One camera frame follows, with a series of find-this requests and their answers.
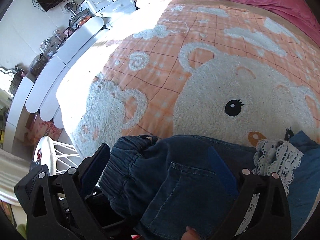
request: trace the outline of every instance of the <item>brown nose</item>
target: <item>brown nose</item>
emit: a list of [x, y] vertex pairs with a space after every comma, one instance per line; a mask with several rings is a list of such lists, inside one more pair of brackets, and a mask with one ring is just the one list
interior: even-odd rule
[[259, 133], [259, 132], [248, 133], [248, 140], [254, 147], [257, 146], [258, 141], [260, 141], [261, 139], [266, 139], [266, 137], [262, 133]]

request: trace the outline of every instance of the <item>silver rivet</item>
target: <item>silver rivet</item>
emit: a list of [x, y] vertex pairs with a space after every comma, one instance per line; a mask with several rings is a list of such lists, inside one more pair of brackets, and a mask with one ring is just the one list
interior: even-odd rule
[[41, 173], [39, 174], [39, 178], [40, 178], [40, 179], [44, 178], [44, 177], [45, 177], [45, 174], [46, 174], [45, 172], [41, 172]]
[[76, 168], [70, 168], [70, 169], [68, 170], [68, 174], [70, 174], [70, 175], [75, 174], [76, 171], [77, 171]]
[[279, 179], [279, 174], [274, 172], [274, 173], [272, 173], [272, 177], [274, 177], [275, 179]]
[[244, 175], [249, 175], [249, 174], [250, 174], [250, 171], [249, 171], [248, 169], [243, 169], [243, 170], [242, 170], [242, 173], [243, 173]]

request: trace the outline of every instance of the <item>white stool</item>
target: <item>white stool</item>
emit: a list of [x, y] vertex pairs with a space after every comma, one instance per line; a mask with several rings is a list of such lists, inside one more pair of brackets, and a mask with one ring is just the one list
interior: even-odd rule
[[78, 167], [82, 158], [73, 145], [52, 140], [49, 136], [42, 137], [36, 147], [34, 162], [48, 165], [50, 175], [65, 173], [71, 167]]

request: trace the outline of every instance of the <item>jeans pocket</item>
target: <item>jeans pocket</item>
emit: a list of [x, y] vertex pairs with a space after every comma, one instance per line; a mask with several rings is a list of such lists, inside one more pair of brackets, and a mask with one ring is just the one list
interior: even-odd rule
[[223, 221], [234, 198], [212, 171], [171, 163], [140, 222], [148, 236], [180, 240], [186, 226], [191, 226], [206, 238]]

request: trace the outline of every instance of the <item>blue denim pants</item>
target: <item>blue denim pants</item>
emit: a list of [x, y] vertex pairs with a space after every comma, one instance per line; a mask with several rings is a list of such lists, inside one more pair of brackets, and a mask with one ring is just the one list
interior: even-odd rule
[[112, 148], [100, 187], [116, 213], [139, 220], [135, 230], [146, 240], [180, 240], [186, 226], [205, 239], [228, 214], [239, 172], [254, 168], [254, 154], [203, 136], [125, 136]]

